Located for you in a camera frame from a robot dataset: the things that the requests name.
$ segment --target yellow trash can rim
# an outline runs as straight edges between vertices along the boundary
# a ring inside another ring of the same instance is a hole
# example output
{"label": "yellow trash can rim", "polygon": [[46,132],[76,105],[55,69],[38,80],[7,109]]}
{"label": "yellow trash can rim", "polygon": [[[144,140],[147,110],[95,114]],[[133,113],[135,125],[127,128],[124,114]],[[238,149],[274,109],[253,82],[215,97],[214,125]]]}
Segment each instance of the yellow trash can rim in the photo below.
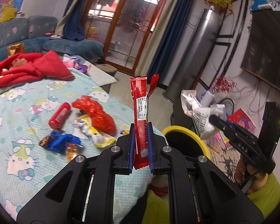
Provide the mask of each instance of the yellow trash can rim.
{"label": "yellow trash can rim", "polygon": [[206,144],[200,139],[199,136],[197,136],[194,132],[192,132],[191,130],[182,127],[182,126],[178,126],[178,125],[171,125],[166,127],[165,129],[163,129],[162,134],[166,137],[166,134],[168,134],[169,132],[181,132],[184,133],[188,136],[190,136],[192,139],[194,139],[199,146],[201,147],[203,154],[210,160],[211,159],[211,154],[210,151],[208,150],[208,147],[206,146]]}

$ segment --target television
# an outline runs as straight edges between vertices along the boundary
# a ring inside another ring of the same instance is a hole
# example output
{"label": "television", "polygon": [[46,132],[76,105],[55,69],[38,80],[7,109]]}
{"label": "television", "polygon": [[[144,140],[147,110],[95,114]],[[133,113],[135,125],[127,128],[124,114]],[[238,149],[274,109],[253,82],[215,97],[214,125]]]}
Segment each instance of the television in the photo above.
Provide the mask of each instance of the television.
{"label": "television", "polygon": [[250,36],[241,68],[280,91],[280,11],[252,12]]}

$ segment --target yellow pillow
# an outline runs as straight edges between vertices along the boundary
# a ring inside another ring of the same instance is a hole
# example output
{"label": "yellow pillow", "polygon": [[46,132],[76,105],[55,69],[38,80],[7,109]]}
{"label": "yellow pillow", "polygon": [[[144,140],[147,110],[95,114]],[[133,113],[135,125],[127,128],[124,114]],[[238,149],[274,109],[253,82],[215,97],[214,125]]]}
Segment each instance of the yellow pillow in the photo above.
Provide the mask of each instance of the yellow pillow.
{"label": "yellow pillow", "polygon": [[0,23],[14,19],[16,13],[17,13],[16,8],[5,7],[4,13],[3,13],[2,17],[0,17]]}

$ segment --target torn wrapper piece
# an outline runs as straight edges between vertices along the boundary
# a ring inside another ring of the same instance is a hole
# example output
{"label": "torn wrapper piece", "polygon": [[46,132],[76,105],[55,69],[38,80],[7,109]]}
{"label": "torn wrapper piece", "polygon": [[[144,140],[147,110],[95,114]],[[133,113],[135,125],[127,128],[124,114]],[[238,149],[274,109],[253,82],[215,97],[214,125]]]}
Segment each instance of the torn wrapper piece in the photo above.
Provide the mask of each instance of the torn wrapper piece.
{"label": "torn wrapper piece", "polygon": [[134,167],[139,169],[148,166],[148,148],[146,124],[148,120],[148,98],[157,86],[159,75],[154,74],[147,92],[147,76],[131,78],[132,98],[134,105],[134,124],[136,134],[136,151]]}

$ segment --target blue sofa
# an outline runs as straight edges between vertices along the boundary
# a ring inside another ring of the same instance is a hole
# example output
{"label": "blue sofa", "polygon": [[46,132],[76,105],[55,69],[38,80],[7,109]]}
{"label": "blue sofa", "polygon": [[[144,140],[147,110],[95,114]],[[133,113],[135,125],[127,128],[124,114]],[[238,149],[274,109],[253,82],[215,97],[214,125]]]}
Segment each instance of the blue sofa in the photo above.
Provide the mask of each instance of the blue sofa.
{"label": "blue sofa", "polygon": [[88,61],[103,56],[103,44],[97,41],[44,37],[44,34],[55,31],[57,23],[55,17],[47,16],[17,18],[0,23],[0,61],[7,58],[7,47],[16,42],[24,43],[26,53],[53,50],[59,54],[79,55]]}

